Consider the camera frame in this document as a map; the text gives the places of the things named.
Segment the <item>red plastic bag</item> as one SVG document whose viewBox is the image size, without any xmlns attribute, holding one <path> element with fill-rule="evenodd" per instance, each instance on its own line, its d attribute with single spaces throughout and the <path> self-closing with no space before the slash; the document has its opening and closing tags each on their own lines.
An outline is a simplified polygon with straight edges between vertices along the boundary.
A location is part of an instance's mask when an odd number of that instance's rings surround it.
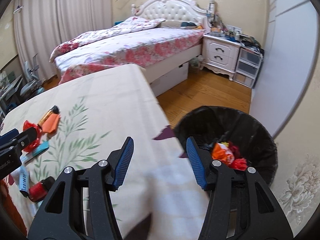
<svg viewBox="0 0 320 240">
<path fill-rule="evenodd" d="M 40 139 L 42 136 L 42 130 L 38 124 L 34 124 L 29 122 L 28 120 L 25 120 L 23 124 L 23 131 L 26 131 L 31 128 L 31 131 L 28 133 L 30 136 L 30 144 L 24 149 L 25 152 L 30 153 L 35 148 L 37 148 L 40 145 Z"/>
</svg>

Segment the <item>orange wrapper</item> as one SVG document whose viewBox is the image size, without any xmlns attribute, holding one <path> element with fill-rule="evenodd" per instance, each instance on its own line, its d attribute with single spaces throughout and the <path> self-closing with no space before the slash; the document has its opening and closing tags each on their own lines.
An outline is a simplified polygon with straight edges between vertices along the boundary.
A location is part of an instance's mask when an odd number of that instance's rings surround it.
<svg viewBox="0 0 320 240">
<path fill-rule="evenodd" d="M 234 156 L 228 147 L 217 142 L 212 150 L 211 156 L 214 160 L 219 160 L 227 166 L 232 163 Z"/>
</svg>

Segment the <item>blue small sachet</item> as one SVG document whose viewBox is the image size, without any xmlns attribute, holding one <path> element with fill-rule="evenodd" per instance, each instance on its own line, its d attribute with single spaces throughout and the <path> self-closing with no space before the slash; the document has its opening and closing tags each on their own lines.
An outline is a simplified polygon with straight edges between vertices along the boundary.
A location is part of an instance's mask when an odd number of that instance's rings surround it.
<svg viewBox="0 0 320 240">
<path fill-rule="evenodd" d="M 20 167 L 18 187 L 24 197 L 29 197 L 29 171 L 23 165 Z"/>
</svg>

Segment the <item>yellow foam fruit net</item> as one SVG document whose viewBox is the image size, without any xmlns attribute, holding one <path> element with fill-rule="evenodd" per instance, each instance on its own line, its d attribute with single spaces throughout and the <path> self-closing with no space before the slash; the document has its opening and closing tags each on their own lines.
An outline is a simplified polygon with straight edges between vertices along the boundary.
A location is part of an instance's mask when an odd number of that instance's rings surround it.
<svg viewBox="0 0 320 240">
<path fill-rule="evenodd" d="M 228 142 L 221 142 L 221 145 L 225 145 L 226 147 L 229 147 L 229 143 Z"/>
</svg>

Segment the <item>orange paper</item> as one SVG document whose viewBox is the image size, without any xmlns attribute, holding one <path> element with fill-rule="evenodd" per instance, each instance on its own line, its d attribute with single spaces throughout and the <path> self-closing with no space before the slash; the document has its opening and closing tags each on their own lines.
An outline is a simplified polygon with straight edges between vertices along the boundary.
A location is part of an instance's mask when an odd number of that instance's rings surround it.
<svg viewBox="0 0 320 240">
<path fill-rule="evenodd" d="M 52 114 L 48 119 L 41 125 L 42 133 L 53 134 L 57 131 L 60 121 L 60 114 Z"/>
</svg>

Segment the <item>red foam fruit net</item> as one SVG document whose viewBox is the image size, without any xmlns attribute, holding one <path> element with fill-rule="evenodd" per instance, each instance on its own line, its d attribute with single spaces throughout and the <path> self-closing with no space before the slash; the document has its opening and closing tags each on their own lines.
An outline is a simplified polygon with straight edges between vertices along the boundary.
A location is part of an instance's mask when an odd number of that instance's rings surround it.
<svg viewBox="0 0 320 240">
<path fill-rule="evenodd" d="M 248 168 L 247 160 L 241 155 L 239 147 L 229 141 L 228 148 L 234 156 L 234 160 L 228 165 L 228 167 L 234 170 L 245 171 L 246 168 Z"/>
</svg>

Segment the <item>orange label brown bottle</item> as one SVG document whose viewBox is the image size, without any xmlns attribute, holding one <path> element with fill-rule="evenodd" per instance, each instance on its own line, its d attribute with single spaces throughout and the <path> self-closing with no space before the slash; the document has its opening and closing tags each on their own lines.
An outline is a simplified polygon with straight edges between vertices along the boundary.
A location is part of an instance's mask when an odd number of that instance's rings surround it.
<svg viewBox="0 0 320 240">
<path fill-rule="evenodd" d="M 60 110 L 57 105 L 54 105 L 37 123 L 37 125 L 42 128 L 45 121 L 52 115 L 52 114 L 59 114 Z"/>
</svg>

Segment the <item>red small bottle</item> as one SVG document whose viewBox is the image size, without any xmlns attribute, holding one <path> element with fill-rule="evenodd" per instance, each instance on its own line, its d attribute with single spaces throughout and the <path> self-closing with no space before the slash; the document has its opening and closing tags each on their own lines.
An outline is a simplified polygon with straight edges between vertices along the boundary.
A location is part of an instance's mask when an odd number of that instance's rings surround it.
<svg viewBox="0 0 320 240">
<path fill-rule="evenodd" d="M 52 176 L 39 181 L 29 188 L 29 199 L 34 203 L 44 200 L 54 183 L 55 179 Z"/>
</svg>

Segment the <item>black trash bin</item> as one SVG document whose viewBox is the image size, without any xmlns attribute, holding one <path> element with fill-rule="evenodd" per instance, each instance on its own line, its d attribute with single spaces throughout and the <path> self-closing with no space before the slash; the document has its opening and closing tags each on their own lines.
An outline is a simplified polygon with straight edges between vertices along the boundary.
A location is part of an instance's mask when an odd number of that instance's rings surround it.
<svg viewBox="0 0 320 240">
<path fill-rule="evenodd" d="M 173 129 L 183 149 L 193 137 L 197 145 L 211 152 L 215 143 L 227 142 L 236 157 L 254 167 L 267 185 L 278 168 L 277 147 L 266 128 L 249 114 L 221 106 L 201 106 L 186 114 Z"/>
</svg>

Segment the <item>grey study desk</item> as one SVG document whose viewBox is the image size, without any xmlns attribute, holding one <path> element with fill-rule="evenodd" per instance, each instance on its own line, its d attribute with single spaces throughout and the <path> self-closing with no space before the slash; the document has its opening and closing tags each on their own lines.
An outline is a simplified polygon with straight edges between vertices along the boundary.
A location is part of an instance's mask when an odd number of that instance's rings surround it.
<svg viewBox="0 0 320 240">
<path fill-rule="evenodd" d="M 12 83 L 7 85 L 4 89 L 1 89 L 1 115 L 6 116 L 7 99 L 15 95 L 18 91 L 21 83 L 23 81 L 23 76 L 19 75 Z"/>
</svg>

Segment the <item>grey desk chair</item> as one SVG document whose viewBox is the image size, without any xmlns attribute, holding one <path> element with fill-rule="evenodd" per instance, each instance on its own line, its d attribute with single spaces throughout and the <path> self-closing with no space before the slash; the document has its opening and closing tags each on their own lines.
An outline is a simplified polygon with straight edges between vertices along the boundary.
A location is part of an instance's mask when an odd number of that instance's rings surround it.
<svg viewBox="0 0 320 240">
<path fill-rule="evenodd" d="M 37 64 L 36 57 L 37 54 L 33 56 L 33 66 L 31 66 L 29 61 L 25 61 L 23 65 L 23 70 L 27 83 L 22 87 L 20 91 L 20 96 L 25 101 L 28 101 L 31 98 L 45 91 L 45 89 L 42 87 L 43 82 L 39 78 L 39 75 L 37 73 L 39 65 Z"/>
</svg>

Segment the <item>floral cream bedsheet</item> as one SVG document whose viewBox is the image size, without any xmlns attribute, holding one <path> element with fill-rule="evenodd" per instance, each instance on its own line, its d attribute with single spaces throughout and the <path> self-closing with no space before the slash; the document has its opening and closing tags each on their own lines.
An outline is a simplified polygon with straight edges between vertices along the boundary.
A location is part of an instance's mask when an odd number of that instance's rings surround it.
<svg viewBox="0 0 320 240">
<path fill-rule="evenodd" d="M 197 185 L 188 159 L 173 135 L 142 69 L 134 64 L 80 77 L 44 92 L 7 114 L 3 133 L 33 124 L 53 106 L 60 110 L 49 149 L 27 164 L 30 181 L 57 177 L 71 166 L 89 168 L 121 148 L 127 137 L 134 153 L 123 185 L 111 193 L 124 237 L 151 218 L 147 239 L 197 239 L 208 197 Z"/>
</svg>

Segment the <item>white nightstand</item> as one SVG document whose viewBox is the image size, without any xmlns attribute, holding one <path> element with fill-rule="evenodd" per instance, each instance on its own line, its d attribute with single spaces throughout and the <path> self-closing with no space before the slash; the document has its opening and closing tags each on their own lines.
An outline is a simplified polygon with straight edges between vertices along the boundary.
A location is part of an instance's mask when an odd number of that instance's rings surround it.
<svg viewBox="0 0 320 240">
<path fill-rule="evenodd" d="M 206 34 L 202 42 L 201 67 L 215 74 L 227 75 L 229 80 L 233 81 L 241 47 L 241 43 Z"/>
</svg>

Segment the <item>plastic drawer unit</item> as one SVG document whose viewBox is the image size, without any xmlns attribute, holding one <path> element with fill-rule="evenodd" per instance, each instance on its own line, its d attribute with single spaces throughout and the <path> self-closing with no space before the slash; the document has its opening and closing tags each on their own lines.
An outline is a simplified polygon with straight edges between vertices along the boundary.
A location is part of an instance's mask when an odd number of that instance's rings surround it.
<svg viewBox="0 0 320 240">
<path fill-rule="evenodd" d="M 236 63 L 234 81 L 252 89 L 263 60 L 263 54 L 258 49 L 241 47 Z"/>
</svg>

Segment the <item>beige curtain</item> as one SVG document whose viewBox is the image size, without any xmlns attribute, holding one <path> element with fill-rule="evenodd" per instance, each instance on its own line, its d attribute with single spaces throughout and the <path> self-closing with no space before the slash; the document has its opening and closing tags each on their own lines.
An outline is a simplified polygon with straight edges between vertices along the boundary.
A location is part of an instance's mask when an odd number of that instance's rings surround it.
<svg viewBox="0 0 320 240">
<path fill-rule="evenodd" d="M 36 57 L 40 79 L 59 72 L 49 61 L 55 47 L 81 33 L 112 26 L 112 0 L 14 0 L 14 34 L 20 63 Z"/>
</svg>

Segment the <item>white bed with headboard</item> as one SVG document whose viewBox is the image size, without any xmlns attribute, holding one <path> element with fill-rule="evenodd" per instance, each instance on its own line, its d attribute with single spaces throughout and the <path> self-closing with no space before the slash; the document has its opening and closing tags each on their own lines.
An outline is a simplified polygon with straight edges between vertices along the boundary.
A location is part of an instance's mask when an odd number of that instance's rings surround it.
<svg viewBox="0 0 320 240">
<path fill-rule="evenodd" d="M 136 64 L 159 95 L 184 81 L 190 60 L 201 56 L 202 38 L 210 30 L 215 0 L 202 9 L 193 0 L 148 0 L 131 5 L 131 17 L 164 18 L 157 27 L 106 38 L 58 56 L 53 64 L 60 83 L 101 70 Z"/>
</svg>

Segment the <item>floral quilt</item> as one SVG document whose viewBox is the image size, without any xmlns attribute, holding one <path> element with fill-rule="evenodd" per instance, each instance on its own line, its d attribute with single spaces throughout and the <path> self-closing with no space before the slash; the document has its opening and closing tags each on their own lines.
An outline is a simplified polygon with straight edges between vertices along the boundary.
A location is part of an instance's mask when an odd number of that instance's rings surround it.
<svg viewBox="0 0 320 240">
<path fill-rule="evenodd" d="M 49 62 L 53 63 L 58 56 L 64 55 L 65 53 L 75 50 L 76 48 L 118 35 L 153 29 L 164 21 L 166 21 L 164 18 L 147 20 L 142 17 L 132 16 L 111 28 L 87 31 L 69 41 L 58 45 L 52 51 Z"/>
</svg>

